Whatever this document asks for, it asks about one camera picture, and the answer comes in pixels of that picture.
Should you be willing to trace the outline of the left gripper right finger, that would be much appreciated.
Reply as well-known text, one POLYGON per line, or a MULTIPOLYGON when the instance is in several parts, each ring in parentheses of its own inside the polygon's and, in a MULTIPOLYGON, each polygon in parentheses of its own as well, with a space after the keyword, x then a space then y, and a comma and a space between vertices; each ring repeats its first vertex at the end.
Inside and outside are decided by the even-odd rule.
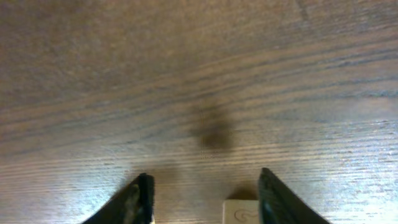
POLYGON ((261 170, 258 192, 261 224, 329 224, 268 168, 261 170))

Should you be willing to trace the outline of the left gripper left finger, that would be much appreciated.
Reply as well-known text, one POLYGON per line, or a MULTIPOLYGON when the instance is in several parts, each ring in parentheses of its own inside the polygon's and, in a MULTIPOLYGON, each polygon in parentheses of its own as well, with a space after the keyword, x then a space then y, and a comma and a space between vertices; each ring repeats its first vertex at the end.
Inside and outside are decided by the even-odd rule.
POLYGON ((153 224, 155 179, 141 173, 83 224, 153 224))

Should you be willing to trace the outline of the yellow block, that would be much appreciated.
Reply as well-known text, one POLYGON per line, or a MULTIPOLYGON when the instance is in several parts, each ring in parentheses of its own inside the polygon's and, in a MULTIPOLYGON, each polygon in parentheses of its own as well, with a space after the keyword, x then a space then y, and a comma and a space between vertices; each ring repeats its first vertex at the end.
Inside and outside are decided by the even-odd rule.
POLYGON ((259 224, 259 202, 257 200, 225 200, 223 224, 259 224))

